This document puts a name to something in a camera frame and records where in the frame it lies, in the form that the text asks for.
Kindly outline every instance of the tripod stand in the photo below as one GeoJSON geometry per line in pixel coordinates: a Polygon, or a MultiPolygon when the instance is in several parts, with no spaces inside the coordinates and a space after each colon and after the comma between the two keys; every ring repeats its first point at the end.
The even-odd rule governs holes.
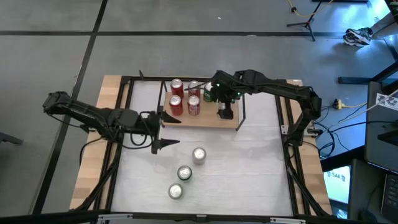
{"type": "Polygon", "coordinates": [[[311,33],[312,40],[315,41],[315,37],[314,37],[313,32],[312,32],[312,30],[311,30],[311,25],[310,25],[310,23],[311,23],[311,21],[312,21],[312,17],[313,17],[313,16],[315,15],[315,13],[317,12],[319,6],[321,6],[321,3],[322,3],[322,1],[320,1],[320,2],[318,3],[317,7],[316,7],[315,10],[313,11],[311,17],[309,18],[309,20],[308,20],[307,22],[299,22],[299,23],[295,23],[295,24],[287,24],[286,26],[287,26],[287,27],[291,27],[291,26],[302,26],[302,27],[308,29],[308,30],[310,31],[310,33],[311,33]]]}

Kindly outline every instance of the yellow cable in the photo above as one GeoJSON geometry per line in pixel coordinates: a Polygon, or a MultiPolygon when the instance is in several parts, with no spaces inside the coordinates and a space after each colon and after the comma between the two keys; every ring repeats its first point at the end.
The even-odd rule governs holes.
{"type": "MultiPolygon", "coordinates": [[[[287,2],[290,4],[290,8],[293,8],[293,7],[294,7],[293,4],[292,4],[292,2],[291,2],[290,0],[287,0],[287,2]]],[[[324,10],[328,5],[324,6],[324,7],[321,8],[321,9],[319,9],[317,12],[311,13],[311,14],[306,15],[306,16],[300,15],[296,10],[294,11],[294,13],[296,13],[296,15],[298,15],[298,16],[300,16],[300,17],[310,17],[310,16],[313,16],[313,15],[315,15],[316,13],[318,13],[318,12],[324,10]]]]}
{"type": "Polygon", "coordinates": [[[342,104],[341,104],[341,107],[343,107],[343,108],[357,108],[357,107],[363,106],[363,105],[365,105],[365,104],[366,104],[366,103],[361,103],[360,105],[347,106],[347,105],[345,105],[344,103],[342,103],[342,104]]]}

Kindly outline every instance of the red soda can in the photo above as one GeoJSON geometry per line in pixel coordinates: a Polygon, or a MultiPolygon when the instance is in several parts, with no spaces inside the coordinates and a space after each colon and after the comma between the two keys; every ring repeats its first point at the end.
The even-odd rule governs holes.
{"type": "Polygon", "coordinates": [[[182,100],[179,96],[172,96],[170,98],[170,109],[174,116],[179,116],[182,114],[182,100]]]}
{"type": "Polygon", "coordinates": [[[171,89],[172,89],[172,95],[177,95],[179,96],[181,99],[184,98],[184,86],[181,80],[179,80],[178,78],[173,79],[172,83],[170,85],[171,89]]]}
{"type": "Polygon", "coordinates": [[[190,115],[199,115],[200,112],[200,99],[197,96],[190,96],[188,98],[188,112],[190,115]]]}
{"type": "MultiPolygon", "coordinates": [[[[199,84],[200,83],[198,81],[191,81],[188,85],[188,88],[198,86],[199,84]]],[[[197,96],[200,98],[200,89],[194,88],[194,89],[188,90],[188,96],[197,96]]]]}

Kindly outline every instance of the wooden tray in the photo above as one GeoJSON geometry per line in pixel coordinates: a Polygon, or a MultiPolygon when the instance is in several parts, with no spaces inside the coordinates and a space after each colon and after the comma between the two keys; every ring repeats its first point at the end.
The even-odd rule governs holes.
{"type": "Polygon", "coordinates": [[[234,119],[220,119],[217,115],[218,104],[208,103],[203,100],[203,94],[200,95],[200,112],[197,116],[189,115],[188,112],[188,93],[184,93],[182,99],[183,113],[180,116],[173,116],[170,109],[170,98],[172,97],[171,92],[167,92],[164,99],[164,110],[172,117],[179,119],[180,124],[162,122],[164,126],[188,126],[188,127],[206,127],[206,128],[237,128],[239,126],[239,110],[238,102],[232,105],[234,113],[234,119]]]}

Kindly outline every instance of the can lid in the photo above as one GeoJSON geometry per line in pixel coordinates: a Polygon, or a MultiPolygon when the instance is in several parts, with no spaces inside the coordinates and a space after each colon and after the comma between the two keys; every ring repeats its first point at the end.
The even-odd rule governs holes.
{"type": "Polygon", "coordinates": [[[199,100],[199,97],[197,97],[197,96],[190,96],[190,97],[188,98],[188,103],[189,103],[190,105],[192,105],[192,106],[198,105],[199,102],[200,102],[200,100],[199,100]]]}
{"type": "Polygon", "coordinates": [[[180,184],[172,184],[169,187],[169,196],[172,199],[178,199],[182,196],[183,194],[183,190],[182,190],[182,186],[180,184]]]}
{"type": "Polygon", "coordinates": [[[173,106],[179,105],[181,103],[181,97],[175,95],[170,98],[170,104],[173,106]]]}
{"type": "Polygon", "coordinates": [[[191,81],[191,82],[189,83],[188,88],[192,88],[192,87],[195,87],[195,86],[197,86],[197,85],[199,85],[199,82],[194,80],[194,81],[191,81]]]}
{"type": "Polygon", "coordinates": [[[205,90],[210,91],[212,87],[213,87],[213,85],[211,84],[211,82],[208,82],[208,83],[205,85],[205,90]]]}
{"type": "Polygon", "coordinates": [[[177,171],[179,179],[188,180],[192,175],[192,170],[189,166],[180,166],[177,171]]]}
{"type": "Polygon", "coordinates": [[[202,160],[202,159],[204,159],[206,157],[206,151],[203,148],[198,147],[198,148],[193,150],[193,156],[196,159],[202,160]]]}
{"type": "Polygon", "coordinates": [[[175,79],[172,80],[172,87],[173,88],[178,88],[180,86],[182,86],[182,81],[181,80],[179,80],[178,78],[175,78],[175,79]]]}

